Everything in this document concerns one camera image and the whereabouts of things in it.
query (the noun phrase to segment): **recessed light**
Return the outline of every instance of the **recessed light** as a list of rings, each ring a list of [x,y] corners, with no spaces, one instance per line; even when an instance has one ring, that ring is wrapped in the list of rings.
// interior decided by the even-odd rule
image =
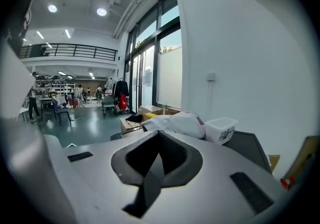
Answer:
[[[48,9],[51,13],[56,13],[57,11],[57,7],[55,5],[49,5]]]
[[[101,16],[105,16],[107,14],[107,11],[104,8],[98,8],[96,12]]]
[[[39,31],[36,31],[36,32],[40,36],[41,39],[44,39],[44,37],[41,35],[41,33]]]
[[[68,38],[71,38],[68,30],[65,30],[65,32],[66,32],[66,35],[68,36]]]

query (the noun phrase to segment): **window frame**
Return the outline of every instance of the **window frame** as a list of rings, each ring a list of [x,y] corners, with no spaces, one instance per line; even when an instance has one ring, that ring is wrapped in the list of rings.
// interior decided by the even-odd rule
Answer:
[[[164,37],[170,35],[171,33],[181,29],[180,26],[180,16],[177,16],[170,22],[166,23],[165,25],[161,26],[161,17],[162,17],[162,9],[164,6],[164,2],[166,0],[158,0],[157,4],[154,5],[141,19],[138,23],[136,23],[133,30],[129,33],[128,42],[127,42],[127,49],[125,53],[125,64],[124,67],[126,68],[127,63],[129,61],[133,63],[133,59],[141,53],[144,49],[154,45],[154,56],[153,56],[153,74],[152,74],[152,105],[157,106],[157,77],[158,77],[158,63],[159,63],[159,55],[160,55],[160,40]],[[146,19],[148,15],[150,15],[152,12],[157,10],[157,18],[156,18],[156,31],[151,34],[149,37],[147,37],[144,42],[136,47],[136,40],[137,35],[140,29],[141,22]],[[132,52],[130,53],[130,44],[132,42]],[[130,66],[130,78],[132,78],[133,75],[133,65]],[[129,83],[129,107],[130,111],[132,112],[132,80],[130,79]]]

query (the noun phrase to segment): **balcony railing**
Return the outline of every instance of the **balcony railing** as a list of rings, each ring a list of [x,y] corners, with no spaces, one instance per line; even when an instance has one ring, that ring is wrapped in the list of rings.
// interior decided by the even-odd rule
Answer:
[[[37,44],[23,46],[19,58],[47,57],[47,56],[75,56],[114,61],[117,50],[88,45],[76,44]]]

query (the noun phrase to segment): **gray floor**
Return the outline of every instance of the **gray floor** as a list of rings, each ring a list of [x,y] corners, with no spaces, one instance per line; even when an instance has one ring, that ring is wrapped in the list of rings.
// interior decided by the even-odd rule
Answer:
[[[107,111],[104,119],[101,107],[68,109],[71,117],[71,125],[67,114],[62,114],[62,126],[55,120],[53,110],[43,111],[43,121],[37,119],[33,125],[38,126],[44,134],[51,134],[58,137],[61,146],[64,148],[70,143],[77,146],[92,143],[110,141],[110,136],[121,132],[120,118],[130,115],[119,114]],[[29,113],[25,113],[29,122]]]

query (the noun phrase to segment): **black rubber pad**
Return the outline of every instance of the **black rubber pad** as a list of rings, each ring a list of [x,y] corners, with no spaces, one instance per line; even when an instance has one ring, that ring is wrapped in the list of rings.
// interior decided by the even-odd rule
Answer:
[[[91,154],[90,152],[84,152],[84,153],[68,156],[68,158],[70,162],[74,162],[74,161],[78,161],[78,160],[85,159],[92,156],[93,154]]]
[[[245,173],[235,173],[230,175],[230,178],[256,214],[273,204],[273,201]]]

